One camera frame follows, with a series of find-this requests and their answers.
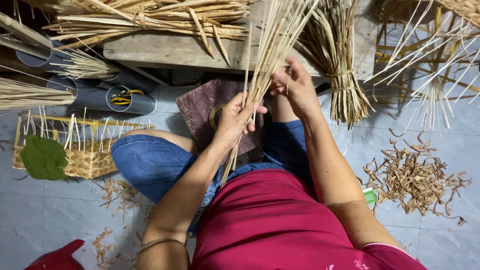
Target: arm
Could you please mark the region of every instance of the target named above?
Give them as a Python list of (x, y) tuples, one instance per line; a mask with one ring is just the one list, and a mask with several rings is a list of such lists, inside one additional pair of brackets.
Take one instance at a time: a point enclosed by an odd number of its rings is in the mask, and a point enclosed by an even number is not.
[[(137, 260), (138, 270), (188, 268), (188, 254), (182, 244), (187, 241), (187, 229), (202, 203), (208, 185), (240, 134), (255, 130), (252, 122), (245, 128), (255, 110), (255, 104), (240, 110), (242, 101), (243, 94), (240, 93), (227, 104), (212, 143), (158, 202), (148, 222), (143, 243), (167, 238), (177, 242), (162, 242), (143, 250)], [(263, 106), (257, 109), (259, 113), (265, 113), (266, 110)]]
[(274, 74), (272, 94), (286, 94), (305, 130), (305, 143), (312, 180), (319, 201), (342, 223), (355, 248), (384, 243), (402, 248), (372, 215), (353, 170), (340, 153), (322, 114), (312, 79), (293, 57), (287, 57), (292, 76), (284, 70)]

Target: hand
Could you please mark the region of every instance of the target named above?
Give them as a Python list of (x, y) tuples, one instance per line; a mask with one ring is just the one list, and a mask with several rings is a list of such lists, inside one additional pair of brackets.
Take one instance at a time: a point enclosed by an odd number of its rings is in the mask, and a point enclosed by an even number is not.
[(302, 122), (323, 116), (312, 77), (295, 57), (288, 56), (285, 61), (290, 64), (290, 67), (281, 67), (273, 73), (270, 94), (287, 96), (293, 112)]
[(242, 132), (247, 134), (255, 131), (255, 123), (251, 119), (253, 112), (266, 113), (267, 108), (251, 103), (241, 109), (242, 102), (243, 93), (240, 92), (223, 108), (212, 144), (228, 151), (235, 146)]

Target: red shirt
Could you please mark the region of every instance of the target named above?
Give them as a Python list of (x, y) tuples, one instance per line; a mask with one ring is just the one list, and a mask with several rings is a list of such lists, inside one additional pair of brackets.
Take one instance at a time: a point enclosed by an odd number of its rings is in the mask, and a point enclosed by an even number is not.
[(384, 244), (354, 249), (335, 215), (283, 170), (257, 170), (230, 181), (202, 216), (196, 270), (425, 270)]

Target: woman's left hand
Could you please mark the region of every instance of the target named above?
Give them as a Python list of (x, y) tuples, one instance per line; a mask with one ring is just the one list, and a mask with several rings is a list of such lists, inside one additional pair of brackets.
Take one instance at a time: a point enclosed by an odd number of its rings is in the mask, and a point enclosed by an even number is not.
[(235, 146), (242, 132), (247, 134), (255, 131), (255, 123), (251, 119), (253, 112), (266, 113), (267, 108), (251, 103), (242, 109), (242, 102), (243, 93), (240, 92), (223, 108), (212, 144), (220, 145), (228, 151)]

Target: denim jeans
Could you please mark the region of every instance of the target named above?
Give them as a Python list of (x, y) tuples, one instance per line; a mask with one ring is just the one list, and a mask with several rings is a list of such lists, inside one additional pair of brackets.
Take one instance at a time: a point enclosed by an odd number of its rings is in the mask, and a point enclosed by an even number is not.
[[(116, 141), (112, 157), (119, 171), (130, 184), (154, 203), (175, 184), (197, 159), (183, 148), (160, 137), (130, 135)], [(237, 168), (227, 182), (242, 173), (260, 169), (283, 169), (311, 183), (303, 125), (300, 120), (273, 122), (262, 149), (263, 162)], [(220, 187), (220, 166), (208, 186), (203, 202), (192, 220), (189, 232), (194, 232), (202, 213)]]

